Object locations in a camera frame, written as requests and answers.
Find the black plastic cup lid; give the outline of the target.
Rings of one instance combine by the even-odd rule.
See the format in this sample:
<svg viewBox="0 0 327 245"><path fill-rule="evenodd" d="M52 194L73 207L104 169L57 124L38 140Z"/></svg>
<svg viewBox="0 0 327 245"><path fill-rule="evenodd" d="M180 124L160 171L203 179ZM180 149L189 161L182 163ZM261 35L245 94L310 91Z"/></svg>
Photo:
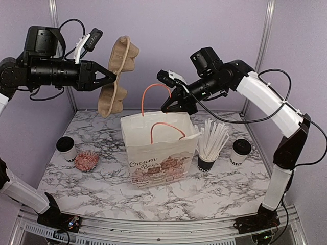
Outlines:
<svg viewBox="0 0 327 245"><path fill-rule="evenodd" d="M252 150L250 142L243 138L234 141L232 148L237 154L243 156L248 155Z"/></svg>

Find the white paper takeout bag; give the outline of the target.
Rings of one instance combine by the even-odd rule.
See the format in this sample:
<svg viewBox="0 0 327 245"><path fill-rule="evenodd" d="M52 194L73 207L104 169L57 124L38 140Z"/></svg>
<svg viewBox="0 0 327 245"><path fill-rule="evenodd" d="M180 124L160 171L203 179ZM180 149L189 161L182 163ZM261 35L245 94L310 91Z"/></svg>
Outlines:
<svg viewBox="0 0 327 245"><path fill-rule="evenodd" d="M145 112L121 118L131 183L137 188L184 179L199 133L186 112Z"/></svg>

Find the white paper coffee cup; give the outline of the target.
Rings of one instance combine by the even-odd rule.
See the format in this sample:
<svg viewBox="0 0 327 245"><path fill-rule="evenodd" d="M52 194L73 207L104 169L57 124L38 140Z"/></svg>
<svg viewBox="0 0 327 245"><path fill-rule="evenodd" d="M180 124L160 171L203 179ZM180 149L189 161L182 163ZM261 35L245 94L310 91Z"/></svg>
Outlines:
<svg viewBox="0 0 327 245"><path fill-rule="evenodd" d="M66 152L62 152L61 154L64 157L64 159L66 160L66 162L74 164L75 158L77 156L77 150L76 150L75 146L73 146L71 149L69 149Z"/></svg>

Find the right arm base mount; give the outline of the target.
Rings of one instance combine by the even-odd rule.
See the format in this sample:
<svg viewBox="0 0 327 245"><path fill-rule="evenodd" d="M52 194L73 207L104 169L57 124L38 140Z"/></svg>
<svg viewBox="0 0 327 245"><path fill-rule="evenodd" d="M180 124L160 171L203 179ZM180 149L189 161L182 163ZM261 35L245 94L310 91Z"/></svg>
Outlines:
<svg viewBox="0 0 327 245"><path fill-rule="evenodd" d="M265 216L251 215L235 219L233 227L238 230L239 234L246 234L278 227L279 225L280 221L276 216L272 219L268 219Z"/></svg>

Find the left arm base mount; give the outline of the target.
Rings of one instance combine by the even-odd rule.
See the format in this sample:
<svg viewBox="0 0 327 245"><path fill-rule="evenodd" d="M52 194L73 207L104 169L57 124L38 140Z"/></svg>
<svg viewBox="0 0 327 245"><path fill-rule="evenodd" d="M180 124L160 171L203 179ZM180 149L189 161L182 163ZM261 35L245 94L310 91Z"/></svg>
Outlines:
<svg viewBox="0 0 327 245"><path fill-rule="evenodd" d="M49 209L38 215L37 222L41 225L78 233L80 229L81 217L71 214L62 213L52 195L45 193L50 202Z"/></svg>

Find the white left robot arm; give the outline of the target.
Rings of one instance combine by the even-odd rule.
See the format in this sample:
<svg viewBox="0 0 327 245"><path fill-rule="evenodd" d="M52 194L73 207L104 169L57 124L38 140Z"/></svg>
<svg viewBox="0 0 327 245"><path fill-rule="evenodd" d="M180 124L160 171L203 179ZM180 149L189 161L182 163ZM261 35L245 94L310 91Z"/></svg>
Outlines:
<svg viewBox="0 0 327 245"><path fill-rule="evenodd" d="M94 28L83 34L74 49L74 59L65 60L57 56L57 47L66 50L60 28L31 26L28 29L25 47L16 59L8 57L1 61L1 110L13 98L21 86L30 92L41 86L54 86L61 92L65 87L76 91L94 91L116 80L116 74L94 61L83 60L87 52L94 50L103 32ZM53 227L61 227L65 221L63 213L48 193L39 193L35 188L18 178L1 161L1 193L32 208Z"/></svg>

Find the brown cardboard cup carrier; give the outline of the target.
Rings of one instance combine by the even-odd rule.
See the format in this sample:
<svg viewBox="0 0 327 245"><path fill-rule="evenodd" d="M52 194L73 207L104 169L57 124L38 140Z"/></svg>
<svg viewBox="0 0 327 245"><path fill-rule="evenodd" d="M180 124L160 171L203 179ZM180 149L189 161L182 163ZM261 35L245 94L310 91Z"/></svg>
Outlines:
<svg viewBox="0 0 327 245"><path fill-rule="evenodd" d="M98 99L98 112L103 118L123 111L123 99L127 96L127 90L119 85L119 80L123 72L134 71L138 54L139 48L131 42L129 36L121 36L115 42L108 70L116 75L116 80L101 88Z"/></svg>

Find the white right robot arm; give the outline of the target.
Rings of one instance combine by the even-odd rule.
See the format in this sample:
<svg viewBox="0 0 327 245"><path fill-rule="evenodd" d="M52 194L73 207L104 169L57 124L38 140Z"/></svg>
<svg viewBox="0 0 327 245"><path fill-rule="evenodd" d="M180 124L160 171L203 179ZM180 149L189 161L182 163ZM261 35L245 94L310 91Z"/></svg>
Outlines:
<svg viewBox="0 0 327 245"><path fill-rule="evenodd" d="M240 59L223 62L212 47L194 52L190 60L199 77L190 84L173 71L160 70L157 73L156 78L173 89L171 97L161 106L162 112L192 115L201 107L212 117L224 121L204 102L226 97L229 91L234 91L255 105L262 114L254 119L239 120L238 124L258 124L271 120L282 133L282 140L273 156L274 167L267 192L259 213L253 217L253 224L263 229L272 222L272 212L282 202L295 170L301 166L316 165L326 156L326 152L323 152L313 162L298 163L310 126L316 127L323 137L326 137L326 132L307 113L302 113L289 102L292 79L286 71L271 68L257 72Z"/></svg>

